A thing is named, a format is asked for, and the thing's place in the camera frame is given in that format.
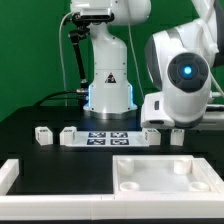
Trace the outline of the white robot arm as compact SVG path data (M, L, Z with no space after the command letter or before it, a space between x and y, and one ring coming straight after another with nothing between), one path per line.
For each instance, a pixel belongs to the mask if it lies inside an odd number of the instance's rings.
M211 69L224 65L224 7L220 0L191 0L199 18L152 35L145 47L146 68L156 93L144 97L143 128L224 130L224 105L212 100ZM71 0L78 35L91 37L94 80L86 114L121 119L136 111L127 81L127 47L109 25L139 24L148 18L150 0Z

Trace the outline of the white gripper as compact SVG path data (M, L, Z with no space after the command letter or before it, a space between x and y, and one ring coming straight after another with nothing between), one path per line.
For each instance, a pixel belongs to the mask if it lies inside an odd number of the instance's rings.
M224 130L224 106L210 104L199 121L182 124L164 110L161 92L147 94L141 108L141 127L155 129Z

